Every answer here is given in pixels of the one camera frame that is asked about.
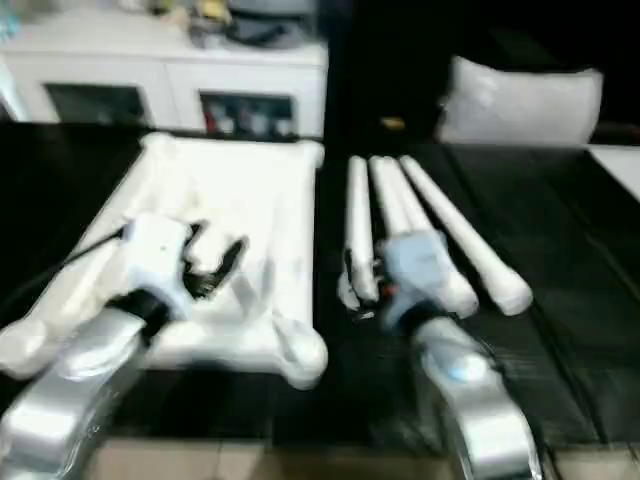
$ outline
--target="cabinet glass door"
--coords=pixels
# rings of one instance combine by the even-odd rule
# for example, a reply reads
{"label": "cabinet glass door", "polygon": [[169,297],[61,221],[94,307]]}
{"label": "cabinet glass door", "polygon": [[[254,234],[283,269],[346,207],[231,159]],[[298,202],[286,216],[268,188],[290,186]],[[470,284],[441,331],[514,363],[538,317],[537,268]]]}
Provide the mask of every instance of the cabinet glass door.
{"label": "cabinet glass door", "polygon": [[148,125],[140,92],[131,86],[44,85],[61,122]]}
{"label": "cabinet glass door", "polygon": [[292,99],[284,95],[201,92],[209,133],[228,138],[279,141],[297,131]]}

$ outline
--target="black tablecloth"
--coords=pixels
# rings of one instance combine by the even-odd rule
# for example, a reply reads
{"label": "black tablecloth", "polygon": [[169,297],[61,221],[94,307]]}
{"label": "black tablecloth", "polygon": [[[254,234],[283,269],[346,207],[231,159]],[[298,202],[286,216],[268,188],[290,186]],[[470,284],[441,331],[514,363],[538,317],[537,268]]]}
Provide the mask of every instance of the black tablecloth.
{"label": "black tablecloth", "polygon": [[[0,128],[5,292],[77,242],[135,160],[140,134],[98,127]],[[533,288],[532,308],[516,317],[501,315],[450,242],[457,265],[481,297],[479,313],[464,325],[494,350],[536,432],[556,447],[639,441],[640,225],[634,219],[640,205],[583,151],[438,145],[403,150]],[[320,384],[300,392],[275,375],[213,367],[148,372],[118,410],[115,434],[252,438],[288,446],[434,446],[437,425],[417,414],[403,340],[381,334],[373,322],[351,321],[335,295],[346,160],[329,152],[316,188],[314,318],[330,355]],[[375,200],[372,212],[381,238]],[[36,294],[12,313],[28,308]],[[0,408],[23,386],[0,377]]]}

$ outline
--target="white cylindrical object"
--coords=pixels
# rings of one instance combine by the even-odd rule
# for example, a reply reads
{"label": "white cylindrical object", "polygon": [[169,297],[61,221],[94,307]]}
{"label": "white cylindrical object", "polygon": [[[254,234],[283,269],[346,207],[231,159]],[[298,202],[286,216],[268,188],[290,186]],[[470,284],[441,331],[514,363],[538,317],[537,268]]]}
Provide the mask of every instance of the white cylindrical object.
{"label": "white cylindrical object", "polygon": [[380,210],[387,229],[387,236],[400,235],[411,231],[411,223],[404,213],[400,198],[396,195],[390,178],[386,178],[384,159],[371,158],[373,182],[380,198]]}
{"label": "white cylindrical object", "polygon": [[384,165],[385,168],[388,169],[385,178],[389,179],[396,195],[400,198],[405,215],[411,223],[412,230],[432,231],[433,225],[422,208],[422,205],[420,205],[420,202],[413,194],[409,181],[400,170],[400,166],[391,157],[384,158]]}
{"label": "white cylindrical object", "polygon": [[502,313],[517,315],[526,310],[533,301],[529,285],[498,257],[413,158],[405,156],[400,162],[418,191],[478,270],[489,295]]}
{"label": "white cylindrical object", "polygon": [[[430,231],[436,234],[429,217],[427,217],[418,198],[413,193],[413,189],[398,163],[392,158],[386,158],[385,164],[388,169],[388,176],[401,199],[405,213],[414,230]],[[451,261],[446,246],[443,243],[440,245],[439,260],[443,269],[448,271],[448,275],[441,291],[438,292],[438,297],[447,311],[454,312],[461,318],[466,318],[478,310],[478,296],[471,284]]]}
{"label": "white cylindrical object", "polygon": [[[314,160],[318,157],[318,154],[311,156]],[[304,317],[306,324],[313,327],[313,229],[314,211],[315,211],[315,178],[316,168],[319,164],[317,161],[312,165],[305,167],[304,185],[302,187],[302,194],[299,197],[300,200],[300,215],[298,217],[299,231],[304,232],[304,238],[300,241],[304,241],[304,249],[299,257],[299,277],[300,281],[304,285],[304,301],[302,301],[302,307],[300,311]]]}
{"label": "white cylindrical object", "polygon": [[351,249],[354,283],[360,296],[369,300],[378,299],[378,290],[373,276],[373,238],[371,234],[371,212],[369,210],[369,181],[367,162],[360,157],[349,160],[347,179],[347,224],[345,246]]}
{"label": "white cylindrical object", "polygon": [[309,325],[312,324],[308,308],[311,304],[311,285],[309,291],[301,289],[300,285],[306,284],[304,277],[310,272],[306,271],[304,250],[296,245],[297,242],[307,241],[307,233],[302,230],[305,226],[302,216],[308,214],[305,193],[306,189],[301,188],[282,192],[276,205],[269,261],[273,269],[272,308],[284,317]]}

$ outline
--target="white tray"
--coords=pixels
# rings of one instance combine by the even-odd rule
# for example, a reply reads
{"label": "white tray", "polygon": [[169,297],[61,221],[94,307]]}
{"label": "white tray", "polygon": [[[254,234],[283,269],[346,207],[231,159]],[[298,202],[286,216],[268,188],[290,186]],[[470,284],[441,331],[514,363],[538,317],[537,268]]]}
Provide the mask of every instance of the white tray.
{"label": "white tray", "polygon": [[[189,255],[202,270],[226,246],[249,239],[238,271],[189,321],[156,338],[147,365],[175,368],[213,361],[229,368],[282,373],[306,388],[327,362],[313,330],[313,142],[260,144],[176,139],[151,134],[140,157],[87,229],[77,249],[145,211],[210,225]],[[78,260],[49,284],[29,314],[0,331],[0,368],[28,377],[105,301],[127,290],[118,242]]]}

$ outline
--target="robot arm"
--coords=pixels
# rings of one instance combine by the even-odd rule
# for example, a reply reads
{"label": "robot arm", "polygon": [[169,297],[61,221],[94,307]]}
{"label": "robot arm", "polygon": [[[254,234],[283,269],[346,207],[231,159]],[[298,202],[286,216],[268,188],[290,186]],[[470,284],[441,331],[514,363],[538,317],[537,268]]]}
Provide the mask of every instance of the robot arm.
{"label": "robot arm", "polygon": [[[221,272],[185,274],[182,257],[190,234],[188,225],[149,214],[126,229],[129,293],[108,301],[84,324],[6,411],[0,423],[0,478],[82,475],[110,414],[138,379],[156,334],[171,319],[188,318],[193,297],[185,275],[198,295],[212,292],[208,282],[221,281]],[[232,253],[237,257],[241,250]],[[228,273],[233,259],[223,263]]]}
{"label": "robot arm", "polygon": [[[441,418],[458,478],[540,480],[537,449],[525,415],[493,368],[490,352],[454,320],[475,311],[475,293],[468,284],[452,288],[449,280],[457,272],[446,247],[425,222],[420,205],[407,202],[413,193],[399,172],[388,170],[380,158],[374,158],[371,166],[388,233],[378,255],[384,282],[392,288],[382,290],[384,298],[377,305],[360,301],[360,308],[375,310],[383,328],[400,331],[415,351],[417,387],[425,392],[421,407],[429,414],[435,410]],[[348,228],[363,227],[353,223]],[[356,290],[355,282],[351,287]]]}

